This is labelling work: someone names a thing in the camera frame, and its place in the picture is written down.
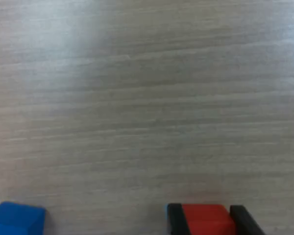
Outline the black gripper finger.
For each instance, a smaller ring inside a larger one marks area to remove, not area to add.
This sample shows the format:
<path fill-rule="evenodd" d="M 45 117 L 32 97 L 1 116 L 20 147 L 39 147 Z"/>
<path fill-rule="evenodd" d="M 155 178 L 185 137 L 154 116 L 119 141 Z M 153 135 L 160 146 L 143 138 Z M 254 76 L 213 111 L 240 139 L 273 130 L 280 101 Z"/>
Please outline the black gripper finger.
<path fill-rule="evenodd" d="M 182 208 L 182 204 L 169 203 L 167 205 L 168 234 L 190 235 L 189 226 Z"/>
<path fill-rule="evenodd" d="M 235 223 L 236 235 L 265 235 L 245 206 L 231 205 L 230 216 Z"/>

